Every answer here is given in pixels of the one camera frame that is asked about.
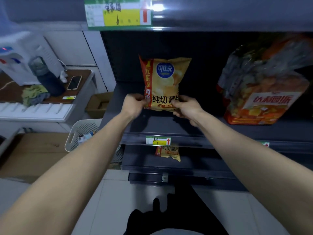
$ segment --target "hand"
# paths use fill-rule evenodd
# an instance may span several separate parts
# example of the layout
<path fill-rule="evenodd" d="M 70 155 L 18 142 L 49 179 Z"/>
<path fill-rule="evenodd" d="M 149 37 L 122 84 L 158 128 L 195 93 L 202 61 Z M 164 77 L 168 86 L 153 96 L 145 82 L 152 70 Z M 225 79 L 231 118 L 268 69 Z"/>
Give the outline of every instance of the hand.
<path fill-rule="evenodd" d="M 204 110 L 201 108 L 200 104 L 197 102 L 195 98 L 188 97 L 186 95 L 180 95 L 179 99 L 183 102 L 172 100 L 172 105 L 178 108 L 173 112 L 174 115 L 180 118 L 189 119 L 192 126 L 197 127 L 198 125 L 195 122 L 197 115 Z"/>
<path fill-rule="evenodd" d="M 121 114 L 124 114 L 130 117 L 131 120 L 134 120 L 139 116 L 142 111 L 142 108 L 150 102 L 149 99 L 141 94 L 128 94 L 122 106 Z"/>

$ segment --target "smartphone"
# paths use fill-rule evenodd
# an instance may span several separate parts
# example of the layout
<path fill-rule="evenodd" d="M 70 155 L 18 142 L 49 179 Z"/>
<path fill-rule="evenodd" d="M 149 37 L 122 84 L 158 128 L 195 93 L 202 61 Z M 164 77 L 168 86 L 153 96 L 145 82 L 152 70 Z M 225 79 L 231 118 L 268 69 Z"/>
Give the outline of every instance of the smartphone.
<path fill-rule="evenodd" d="M 81 81 L 82 76 L 73 76 L 69 85 L 67 86 L 67 90 L 76 90 Z"/>

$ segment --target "green cloth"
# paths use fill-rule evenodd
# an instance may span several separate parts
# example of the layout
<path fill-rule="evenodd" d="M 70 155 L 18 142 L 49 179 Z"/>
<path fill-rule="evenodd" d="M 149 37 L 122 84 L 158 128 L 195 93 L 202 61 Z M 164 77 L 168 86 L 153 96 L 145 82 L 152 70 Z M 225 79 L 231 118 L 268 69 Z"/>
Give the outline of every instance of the green cloth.
<path fill-rule="evenodd" d="M 23 90 L 23 105 L 31 106 L 30 99 L 36 98 L 41 93 L 47 93 L 47 89 L 43 85 L 31 85 Z"/>

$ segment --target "yellow chip bag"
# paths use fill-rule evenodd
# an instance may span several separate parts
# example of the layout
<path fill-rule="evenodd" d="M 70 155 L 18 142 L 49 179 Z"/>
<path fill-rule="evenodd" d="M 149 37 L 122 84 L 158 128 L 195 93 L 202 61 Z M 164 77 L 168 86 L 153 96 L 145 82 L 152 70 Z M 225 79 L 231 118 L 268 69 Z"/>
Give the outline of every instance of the yellow chip bag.
<path fill-rule="evenodd" d="M 178 152 L 178 147 L 157 146 L 155 155 L 161 156 L 163 158 L 171 157 L 180 162 L 180 155 Z"/>
<path fill-rule="evenodd" d="M 145 80 L 145 98 L 150 102 L 145 109 L 174 111 L 172 100 L 178 100 L 178 84 L 182 81 L 191 58 L 148 59 L 139 56 Z"/>

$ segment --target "cardboard box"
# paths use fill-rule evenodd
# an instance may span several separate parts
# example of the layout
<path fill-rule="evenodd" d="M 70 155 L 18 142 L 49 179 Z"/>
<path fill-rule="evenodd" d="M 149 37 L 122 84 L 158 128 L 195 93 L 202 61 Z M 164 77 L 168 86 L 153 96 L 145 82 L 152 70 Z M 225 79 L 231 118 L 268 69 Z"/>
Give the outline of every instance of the cardboard box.
<path fill-rule="evenodd" d="M 112 95 L 113 92 L 92 95 L 85 111 L 92 119 L 102 119 Z"/>
<path fill-rule="evenodd" d="M 18 134 L 0 158 L 0 178 L 33 183 L 68 152 L 68 133 Z"/>

